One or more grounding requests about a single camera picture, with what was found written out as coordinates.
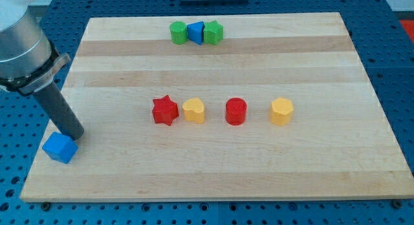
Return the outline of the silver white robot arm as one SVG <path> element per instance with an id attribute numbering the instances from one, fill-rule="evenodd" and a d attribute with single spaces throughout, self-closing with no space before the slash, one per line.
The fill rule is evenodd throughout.
<path id="1" fill-rule="evenodd" d="M 52 83 L 71 58 L 48 40 L 28 6 L 37 0 L 1 0 L 1 88 L 20 94 Z"/>

